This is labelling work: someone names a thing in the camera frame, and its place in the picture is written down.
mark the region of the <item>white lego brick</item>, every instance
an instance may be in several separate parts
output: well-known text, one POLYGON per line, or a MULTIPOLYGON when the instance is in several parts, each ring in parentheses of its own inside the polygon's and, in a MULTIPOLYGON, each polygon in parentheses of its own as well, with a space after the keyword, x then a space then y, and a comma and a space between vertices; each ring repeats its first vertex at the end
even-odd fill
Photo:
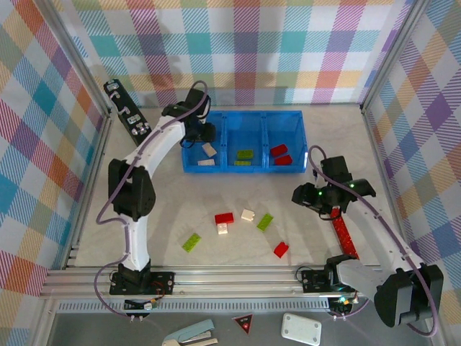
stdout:
POLYGON ((242 219, 247 220, 247 221, 253 221, 254 220, 254 212, 248 209, 243 209, 242 212, 242 219))
POLYGON ((208 155, 208 157, 211 157, 217 154, 217 151, 209 143, 205 143, 204 145, 202 145, 202 148, 204 152, 208 155))
POLYGON ((215 165, 215 160, 214 159, 209 159, 209 160, 201 160, 197 162, 199 166, 214 166, 215 165))
POLYGON ((228 233, 228 224, 226 223, 219 223, 218 227, 218 234, 227 234, 228 233))

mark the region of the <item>red lego brick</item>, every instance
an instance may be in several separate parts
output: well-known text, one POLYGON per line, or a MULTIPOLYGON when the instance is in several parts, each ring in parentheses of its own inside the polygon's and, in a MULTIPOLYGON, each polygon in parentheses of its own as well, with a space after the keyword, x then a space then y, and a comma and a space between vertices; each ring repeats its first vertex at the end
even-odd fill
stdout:
POLYGON ((282 258, 282 256, 285 254, 286 251, 288 251, 289 246, 286 245, 283 241, 277 245, 277 247, 274 250, 274 253, 279 257, 282 258))
POLYGON ((218 225, 219 223, 232 223, 233 222, 233 214, 226 213, 226 214, 218 214, 215 215, 215 222, 218 225))
POLYGON ((274 148, 271 149, 271 155, 273 157, 280 156, 282 154, 285 154, 288 151, 288 148, 284 144, 280 144, 279 146, 275 146, 274 148))
MULTIPOLYGON (((335 218, 339 214, 339 208, 334 208, 331 211, 330 217, 335 218)), ((339 243, 341 248, 343 249, 344 254, 350 254, 356 258, 359 258, 357 251, 355 249, 354 243, 352 242, 352 238, 347 230, 346 224, 342 217, 337 218, 336 220, 332 221, 334 230, 338 235, 339 243)))
POLYGON ((274 162, 277 166, 288 166, 293 163, 293 159, 290 155, 285 155, 275 159, 274 162))

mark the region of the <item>lego brick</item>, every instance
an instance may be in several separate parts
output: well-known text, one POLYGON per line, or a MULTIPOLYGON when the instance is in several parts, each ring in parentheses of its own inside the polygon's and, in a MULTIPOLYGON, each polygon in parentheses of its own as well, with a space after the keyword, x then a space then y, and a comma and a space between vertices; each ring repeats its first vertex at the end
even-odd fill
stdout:
POLYGON ((182 248, 186 250, 186 252, 191 252, 197 243, 200 241, 202 237, 199 236, 197 233, 194 233, 193 235, 190 236, 190 238, 184 243, 182 248))
POLYGON ((235 161, 233 164, 236 166, 251 166, 250 161, 235 161))
POLYGON ((197 161, 197 163, 199 166, 214 166, 215 160, 214 159, 200 160, 200 161, 197 161))
POLYGON ((272 222, 272 220, 274 219, 274 217, 271 215, 271 214, 266 214, 263 216, 263 218, 261 219, 261 221, 258 223, 258 228, 265 232, 267 227, 269 226, 269 224, 272 222))
POLYGON ((226 213, 226 214, 218 214, 215 215, 215 222, 216 224, 220 223, 232 223, 233 222, 233 214, 232 213, 226 213))
POLYGON ((293 159, 291 158, 290 155, 285 155, 285 156, 275 159, 274 163, 277 166, 288 166, 293 163, 293 159))
POLYGON ((208 155, 208 157, 214 156, 217 154, 217 151, 209 143, 202 145, 203 151, 208 155))
POLYGON ((285 254, 285 252, 288 251, 289 246, 286 245, 283 241, 277 245, 277 247, 274 250, 274 253, 279 257, 282 258, 282 256, 285 254))
POLYGON ((254 220, 254 212, 248 209, 243 209, 242 212, 242 219, 247 220, 247 221, 253 221, 254 220))
MULTIPOLYGON (((331 211, 330 217, 335 218, 339 214, 339 208, 334 208, 331 211)), ((339 243, 341 248, 343 249, 344 254, 350 254, 351 256, 355 256, 359 258, 357 251, 355 249, 354 243, 352 242, 352 238, 347 230, 347 226, 344 223, 342 217, 337 218, 331 222, 333 224, 334 230, 336 231, 336 235, 338 236, 339 243)))
POLYGON ((288 148, 284 144, 280 144, 279 146, 275 146, 274 148, 271 149, 271 155, 273 157, 280 156, 282 154, 285 154, 288 151, 288 148))
POLYGON ((218 224, 218 234, 227 234, 228 233, 228 224, 219 223, 218 224))
POLYGON ((237 151, 237 159, 239 160, 248 160, 253 158, 253 150, 239 150, 237 151))

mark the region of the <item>gray floor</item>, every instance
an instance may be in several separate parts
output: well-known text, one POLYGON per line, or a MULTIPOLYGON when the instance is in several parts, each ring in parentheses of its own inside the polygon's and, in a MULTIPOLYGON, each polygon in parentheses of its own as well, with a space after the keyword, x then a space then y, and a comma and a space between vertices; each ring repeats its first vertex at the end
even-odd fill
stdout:
MULTIPOLYGON (((354 178, 366 178, 372 184, 390 218, 358 106, 245 107, 263 108, 302 110, 308 144, 322 146, 329 156, 344 155, 354 178)), ((160 111, 143 110, 151 124, 157 123, 160 111)), ((95 219, 107 200, 109 162, 113 158, 122 159, 134 148, 121 122, 115 119, 77 254, 75 265, 78 267, 102 266, 122 254, 120 226, 112 223, 99 226, 95 219)), ((314 159, 319 162, 318 153, 314 153, 314 159)), ((175 146, 153 176, 157 201, 149 215, 147 230, 151 264, 323 264, 326 258, 341 254, 341 248, 330 222, 321 221, 316 213, 291 202, 293 190, 308 181, 313 181, 312 169, 305 174, 185 174, 180 147, 175 146), (256 213, 254 223, 240 220, 244 208, 256 213), (234 212, 236 222, 230 225, 229 234, 218 236, 213 216, 229 211, 234 212), (265 213, 272 214, 274 220, 270 229, 262 233, 255 224, 265 213), (194 232, 202 241, 194 251, 186 253, 181 246, 194 232), (281 241, 289 244, 290 249, 279 259, 273 251, 281 241)), ((105 217, 113 215, 110 208, 105 217)), ((360 259, 368 265, 377 264, 361 232, 347 215, 344 220, 360 259)))
MULTIPOLYGON (((295 313, 322 323, 321 345, 367 346, 405 345, 425 346, 430 341, 416 335, 407 326, 386 327, 369 304, 349 321, 333 321, 326 313, 295 313)), ((112 314, 59 314, 50 335, 48 346, 81 345, 153 345, 160 346, 164 337, 191 324, 212 319, 220 346, 277 345, 296 346, 298 342, 281 337, 283 313, 255 314, 250 335, 247 336, 230 314, 152 314, 142 324, 112 314)))

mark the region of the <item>white table surface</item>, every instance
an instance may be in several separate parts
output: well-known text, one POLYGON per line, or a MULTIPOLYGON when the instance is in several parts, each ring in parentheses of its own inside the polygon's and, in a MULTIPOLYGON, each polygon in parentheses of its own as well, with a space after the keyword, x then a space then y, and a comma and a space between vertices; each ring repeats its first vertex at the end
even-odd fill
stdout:
MULTIPOLYGON (((344 155, 355 179, 365 178, 377 192, 390 217, 389 205, 380 180, 371 144, 354 105, 292 107, 221 107, 222 110, 302 110, 308 145, 322 146, 327 156, 344 155)), ((141 110, 154 126, 161 109, 141 110)), ((99 226, 96 216, 107 200, 107 166, 113 158, 123 159, 135 144, 121 122, 115 119, 94 197, 84 226, 77 266, 102 266, 118 259, 124 249, 119 224, 99 226)), ((314 158, 319 162, 320 156, 314 158)), ((321 221, 313 211, 291 201, 293 190, 313 182, 312 169, 305 174, 185 174, 181 149, 176 145, 153 176, 156 205, 149 215, 148 251, 152 265, 322 265, 341 254, 331 222, 321 221), (244 208, 256 213, 253 223, 240 219, 244 208), (214 215, 233 212, 235 223, 228 234, 218 236, 214 215), (274 216, 265 233, 256 224, 265 213, 274 216), (200 243, 186 253, 181 246, 193 234, 200 243), (290 249, 282 259, 274 248, 285 241, 290 249)), ((110 208, 105 217, 115 215, 110 208)), ((344 220, 365 264, 377 260, 363 235, 347 216, 344 220)))

